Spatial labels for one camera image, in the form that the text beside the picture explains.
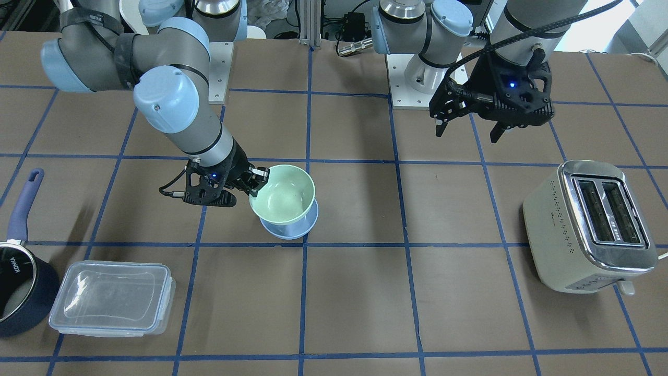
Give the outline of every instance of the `toaster slot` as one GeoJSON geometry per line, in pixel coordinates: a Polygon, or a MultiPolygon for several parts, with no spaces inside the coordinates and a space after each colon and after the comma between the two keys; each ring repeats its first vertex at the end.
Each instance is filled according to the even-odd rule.
{"type": "Polygon", "coordinates": [[[596,189],[596,183],[591,180],[578,180],[578,186],[580,187],[580,192],[582,192],[584,209],[588,213],[596,238],[602,242],[614,242],[615,236],[610,228],[608,216],[605,213],[599,192],[596,189]]]}
{"type": "Polygon", "coordinates": [[[622,240],[627,243],[640,244],[638,231],[635,228],[633,218],[621,189],[619,189],[617,184],[612,182],[605,181],[602,184],[622,240]]]}

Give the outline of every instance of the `blue saucepan handle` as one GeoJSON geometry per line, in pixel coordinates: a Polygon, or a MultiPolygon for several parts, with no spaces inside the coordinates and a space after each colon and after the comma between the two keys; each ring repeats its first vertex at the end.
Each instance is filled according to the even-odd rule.
{"type": "Polygon", "coordinates": [[[30,171],[28,180],[23,186],[23,190],[16,201],[16,206],[9,217],[9,228],[7,229],[7,239],[28,241],[28,213],[33,206],[37,190],[44,178],[43,169],[34,169],[30,171]]]}

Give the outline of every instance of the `toaster lever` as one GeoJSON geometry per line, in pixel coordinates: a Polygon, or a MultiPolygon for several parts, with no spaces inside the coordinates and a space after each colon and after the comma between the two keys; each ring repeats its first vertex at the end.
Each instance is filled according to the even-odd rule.
{"type": "Polygon", "coordinates": [[[633,282],[626,280],[619,280],[615,282],[619,292],[624,295],[635,295],[635,287],[633,287],[633,282]]]}

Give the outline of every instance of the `blue tape line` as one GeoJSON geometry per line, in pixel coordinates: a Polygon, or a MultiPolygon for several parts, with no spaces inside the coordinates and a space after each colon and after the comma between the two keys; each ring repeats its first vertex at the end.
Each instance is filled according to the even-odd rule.
{"type": "Polygon", "coordinates": [[[306,105],[306,172],[311,172],[311,106],[313,103],[313,50],[309,49],[309,85],[306,105]]]}
{"type": "Polygon", "coordinates": [[[615,109],[615,113],[617,114],[617,118],[619,118],[619,122],[621,122],[622,127],[624,128],[624,131],[626,132],[627,136],[629,137],[629,141],[633,145],[633,148],[635,149],[635,152],[638,154],[638,158],[640,158],[640,162],[645,166],[647,170],[647,174],[649,175],[650,180],[652,180],[652,184],[654,184],[654,188],[656,188],[657,193],[659,194],[659,197],[663,201],[663,206],[668,209],[668,201],[666,201],[666,198],[663,196],[663,193],[661,192],[661,189],[659,188],[659,185],[657,184],[656,179],[654,179],[654,175],[652,175],[652,171],[647,167],[647,163],[645,162],[645,158],[643,157],[643,154],[640,153],[640,149],[638,148],[638,144],[636,144],[635,140],[633,139],[633,136],[631,136],[631,132],[629,131],[629,127],[626,125],[626,122],[624,122],[624,119],[622,118],[621,113],[619,112],[619,109],[617,108],[617,104],[613,100],[613,97],[610,95],[610,92],[608,91],[608,88],[605,86],[603,83],[603,79],[601,78],[601,75],[599,74],[599,71],[596,69],[596,66],[594,65],[594,62],[591,60],[589,57],[589,54],[585,54],[587,57],[587,60],[589,61],[589,65],[591,66],[592,70],[594,70],[594,74],[596,75],[596,78],[599,79],[599,82],[601,83],[601,86],[603,87],[603,91],[605,91],[605,95],[608,96],[608,99],[610,100],[610,103],[613,105],[613,108],[615,109]]]}
{"type": "Polygon", "coordinates": [[[485,162],[487,166],[558,167],[558,163],[485,162]]]}
{"type": "MultiPolygon", "coordinates": [[[[306,172],[311,172],[311,103],[313,99],[313,48],[309,48],[309,81],[306,106],[306,172]]],[[[304,347],[306,338],[306,277],[309,234],[302,239],[301,295],[299,297],[299,364],[297,376],[304,376],[304,347]]]]}
{"type": "Polygon", "coordinates": [[[178,335],[178,344],[176,345],[176,360],[174,361],[174,368],[172,375],[178,375],[178,368],[180,364],[181,352],[183,351],[183,342],[186,337],[186,327],[188,326],[188,315],[190,314],[190,303],[192,301],[192,291],[195,286],[195,273],[197,272],[197,261],[200,257],[200,246],[202,241],[202,232],[204,232],[204,222],[206,221],[206,206],[202,206],[202,214],[200,214],[200,224],[197,227],[197,237],[195,239],[195,251],[192,254],[192,266],[190,267],[190,280],[188,282],[188,292],[186,293],[186,305],[183,309],[183,319],[181,320],[181,330],[178,335]]]}
{"type": "Polygon", "coordinates": [[[615,106],[622,107],[668,107],[668,104],[647,104],[647,103],[615,103],[615,106]]]}
{"type": "Polygon", "coordinates": [[[50,360],[51,357],[0,357],[0,363],[44,363],[50,360]]]}
{"type": "MultiPolygon", "coordinates": [[[[195,243],[162,243],[162,242],[53,242],[47,240],[31,240],[29,246],[61,246],[61,247],[133,247],[133,248],[188,248],[195,243]]],[[[215,243],[200,242],[201,248],[298,248],[304,243],[215,243]]],[[[314,248],[402,248],[405,243],[315,243],[307,242],[314,248]]],[[[503,243],[409,243],[411,248],[502,248],[503,243]]],[[[529,243],[506,243],[508,247],[528,247],[529,243]]],[[[658,248],[668,248],[668,244],[659,244],[658,248]]]]}
{"type": "Polygon", "coordinates": [[[46,119],[46,116],[49,114],[49,111],[51,110],[51,106],[53,106],[53,103],[55,102],[55,97],[58,95],[59,90],[55,89],[53,91],[53,95],[51,96],[51,100],[49,101],[49,104],[46,106],[46,110],[44,110],[44,113],[42,114],[41,119],[39,119],[39,122],[37,123],[37,126],[35,127],[35,131],[33,132],[32,136],[30,136],[30,140],[28,141],[28,144],[25,146],[25,149],[23,150],[23,153],[21,154],[21,157],[19,158],[19,162],[16,164],[16,168],[14,169],[14,173],[11,174],[11,178],[9,178],[9,182],[7,184],[7,187],[5,188],[5,191],[3,192],[2,196],[0,197],[0,206],[2,206],[7,199],[7,194],[9,194],[9,190],[11,189],[11,186],[14,184],[14,181],[16,180],[16,176],[19,174],[19,170],[21,169],[21,166],[23,166],[23,162],[25,161],[26,156],[28,155],[28,152],[30,151],[30,148],[33,146],[33,143],[35,142],[35,139],[37,138],[37,133],[39,133],[39,130],[41,129],[42,125],[44,124],[44,120],[46,119]]]}
{"type": "Polygon", "coordinates": [[[309,159],[311,163],[369,163],[369,164],[394,164],[394,161],[382,159],[309,159]]]}
{"type": "MultiPolygon", "coordinates": [[[[668,353],[668,347],[646,347],[645,353],[668,353]]],[[[635,347],[607,347],[593,349],[543,349],[535,350],[537,355],[585,355],[585,354],[633,354],[638,353],[635,347]]],[[[496,350],[496,351],[431,351],[422,353],[425,358],[462,358],[462,357],[512,357],[531,356],[530,350],[496,350]]],[[[102,362],[102,361],[270,361],[298,359],[396,359],[418,358],[417,352],[404,353],[321,353],[321,354],[239,354],[239,355],[94,355],[94,356],[62,356],[55,358],[55,363],[71,362],[102,362]]],[[[0,357],[0,363],[36,363],[47,362],[52,357],[0,357]]]]}
{"type": "Polygon", "coordinates": [[[644,170],[647,167],[646,166],[636,166],[636,165],[615,165],[619,169],[638,169],[638,170],[644,170]]]}
{"type": "MultiPolygon", "coordinates": [[[[109,179],[109,185],[107,185],[107,190],[104,193],[104,198],[102,199],[102,205],[100,206],[100,212],[98,213],[98,217],[95,220],[95,225],[93,226],[93,232],[91,233],[90,236],[90,241],[92,244],[94,244],[95,239],[98,236],[98,230],[100,229],[102,217],[104,216],[104,211],[107,208],[107,202],[109,202],[109,196],[112,194],[112,187],[114,186],[114,181],[116,180],[116,175],[118,174],[118,169],[120,168],[121,161],[123,160],[122,159],[123,153],[125,152],[126,146],[128,146],[128,140],[130,139],[130,133],[132,133],[132,127],[134,126],[134,121],[135,119],[137,119],[137,112],[138,110],[135,107],[134,111],[132,112],[130,124],[128,125],[128,130],[126,131],[125,138],[123,139],[123,144],[121,145],[121,149],[118,152],[118,156],[116,156],[116,165],[114,166],[112,177],[111,179],[109,179]]],[[[84,260],[88,260],[88,258],[90,257],[90,252],[93,250],[92,244],[90,244],[86,249],[86,254],[83,257],[84,260]]]]}
{"type": "Polygon", "coordinates": [[[374,97],[385,99],[388,97],[387,94],[376,94],[376,93],[336,93],[336,92],[313,92],[314,95],[329,95],[329,96],[364,96],[364,97],[374,97]]]}
{"type": "Polygon", "coordinates": [[[58,353],[60,353],[60,348],[63,346],[64,339],[65,339],[64,334],[58,334],[58,340],[55,342],[55,348],[53,349],[53,355],[51,356],[51,360],[49,362],[49,368],[46,371],[46,376],[53,375],[53,368],[55,368],[55,362],[56,359],[58,358],[58,353]]]}
{"type": "Polygon", "coordinates": [[[617,288],[617,286],[613,286],[613,288],[615,289],[615,295],[617,295],[617,301],[619,301],[619,306],[622,308],[624,319],[626,319],[627,324],[629,326],[629,330],[631,331],[631,336],[633,337],[633,342],[635,342],[636,350],[640,354],[640,359],[643,361],[643,365],[645,366],[645,371],[647,372],[647,376],[652,376],[652,371],[649,369],[647,357],[645,356],[645,352],[642,346],[640,345],[640,340],[638,339],[638,334],[635,332],[635,328],[633,327],[633,323],[631,322],[629,311],[626,309],[626,305],[624,304],[624,300],[622,299],[622,296],[619,293],[619,289],[617,288]]]}
{"type": "Polygon", "coordinates": [[[364,96],[364,97],[373,97],[373,98],[387,98],[387,94],[380,93],[339,93],[339,92],[314,92],[311,90],[311,85],[309,83],[309,89],[304,90],[272,90],[272,89],[240,89],[232,88],[231,92],[247,92],[247,93],[270,93],[270,94],[312,94],[312,95],[323,95],[323,96],[364,96]]]}
{"type": "Polygon", "coordinates": [[[476,127],[476,121],[473,118],[472,114],[468,115],[468,118],[471,120],[471,127],[473,128],[474,136],[476,137],[476,144],[478,145],[478,152],[480,154],[480,161],[482,162],[482,170],[485,174],[485,180],[487,182],[487,189],[490,193],[490,199],[492,200],[492,208],[494,209],[494,217],[496,218],[496,225],[498,226],[499,235],[501,236],[501,242],[503,243],[503,248],[506,251],[506,261],[508,262],[508,268],[510,269],[510,276],[512,277],[512,284],[515,288],[515,295],[517,296],[517,303],[520,306],[520,313],[522,314],[522,322],[524,323],[524,330],[526,331],[526,339],[529,343],[529,349],[531,350],[531,357],[534,361],[534,367],[536,368],[536,375],[541,376],[540,365],[538,364],[538,356],[536,355],[536,347],[534,346],[534,339],[531,335],[531,328],[529,327],[529,320],[526,315],[526,310],[524,309],[524,301],[522,300],[522,293],[520,292],[520,285],[517,282],[517,275],[515,274],[515,267],[512,264],[512,258],[510,257],[510,250],[508,249],[508,244],[506,243],[506,236],[503,231],[503,224],[501,223],[501,217],[499,215],[498,206],[496,205],[496,198],[494,197],[494,190],[492,189],[492,181],[490,179],[489,171],[487,170],[487,164],[485,162],[485,155],[482,151],[482,144],[480,143],[480,136],[478,135],[478,129],[476,127]]]}
{"type": "Polygon", "coordinates": [[[573,355],[573,354],[627,354],[637,353],[638,349],[634,347],[607,347],[599,349],[548,349],[536,350],[538,355],[573,355]]]}
{"type": "Polygon", "coordinates": [[[64,159],[117,159],[117,155],[93,155],[93,154],[28,154],[30,158],[64,158],[64,159]]]}
{"type": "MultiPolygon", "coordinates": [[[[91,233],[90,236],[90,244],[86,248],[86,254],[84,255],[83,259],[88,260],[90,257],[90,252],[93,250],[93,243],[95,242],[95,238],[98,235],[98,230],[100,228],[100,223],[102,222],[102,216],[104,215],[104,210],[107,206],[107,202],[109,201],[109,196],[112,191],[112,186],[114,185],[114,181],[116,180],[116,174],[118,173],[118,167],[121,164],[123,152],[125,151],[126,146],[128,145],[128,139],[130,138],[130,133],[132,132],[132,127],[134,126],[134,121],[137,117],[137,108],[134,109],[132,113],[132,117],[130,119],[130,124],[128,125],[128,130],[126,131],[125,138],[123,139],[123,144],[121,145],[121,149],[118,152],[118,157],[116,159],[116,165],[114,166],[114,171],[112,172],[112,177],[109,180],[109,184],[107,185],[107,190],[104,193],[104,198],[102,199],[102,205],[100,206],[100,212],[98,213],[98,217],[95,220],[95,225],[93,226],[93,232],[91,233]]],[[[64,335],[60,334],[58,336],[58,341],[56,342],[55,349],[53,350],[53,358],[51,362],[49,362],[49,369],[47,370],[47,376],[52,376],[53,375],[53,368],[55,367],[55,358],[58,357],[60,354],[60,349],[63,344],[64,340],[64,335]]]]}
{"type": "Polygon", "coordinates": [[[668,353],[668,347],[643,347],[646,353],[668,353]]]}
{"type": "Polygon", "coordinates": [[[564,148],[561,146],[561,141],[559,141],[559,136],[556,134],[556,129],[554,128],[554,124],[552,123],[551,120],[548,120],[548,124],[550,125],[550,129],[552,130],[552,134],[554,135],[554,140],[556,141],[556,146],[559,148],[559,152],[561,153],[561,158],[566,162],[566,153],[564,153],[564,148]]]}
{"type": "Polygon", "coordinates": [[[480,166],[476,161],[399,161],[400,165],[465,165],[480,166]]]}
{"type": "Polygon", "coordinates": [[[271,89],[230,89],[231,92],[269,93],[269,94],[307,94],[303,90],[271,90],[271,89]]]}
{"type": "Polygon", "coordinates": [[[579,106],[610,106],[606,102],[570,102],[568,100],[553,100],[552,103],[555,104],[577,104],[579,106]]]}
{"type": "Polygon", "coordinates": [[[308,273],[308,241],[309,234],[304,236],[301,254],[301,295],[299,297],[299,364],[297,375],[304,375],[304,353],[306,341],[306,278],[308,273]]]}
{"type": "Polygon", "coordinates": [[[0,85],[2,89],[41,89],[41,90],[55,90],[55,86],[31,86],[31,85],[0,85]]]}
{"type": "Polygon", "coordinates": [[[124,155],[123,159],[145,159],[163,161],[187,161],[188,157],[181,155],[124,155]]]}
{"type": "Polygon", "coordinates": [[[397,190],[399,195],[399,210],[401,211],[401,229],[403,232],[403,247],[406,254],[406,268],[408,275],[408,288],[411,294],[411,308],[413,310],[413,325],[415,326],[415,341],[417,343],[417,353],[420,362],[420,375],[426,376],[427,371],[424,365],[424,349],[422,339],[420,338],[420,315],[418,313],[418,300],[415,297],[415,281],[413,279],[413,262],[411,260],[411,248],[408,240],[408,224],[406,222],[406,211],[403,200],[403,186],[401,184],[401,167],[399,165],[399,148],[397,146],[397,133],[394,127],[394,113],[392,112],[392,98],[387,97],[387,107],[389,108],[389,128],[392,133],[392,150],[394,152],[394,168],[397,173],[397,190]]]}

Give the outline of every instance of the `toaster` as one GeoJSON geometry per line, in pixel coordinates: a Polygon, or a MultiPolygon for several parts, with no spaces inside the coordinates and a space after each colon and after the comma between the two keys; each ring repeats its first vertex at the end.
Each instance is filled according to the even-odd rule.
{"type": "Polygon", "coordinates": [[[627,177],[609,163],[567,161],[522,206],[540,280],[549,288],[592,294],[657,265],[657,248],[627,177]]]}

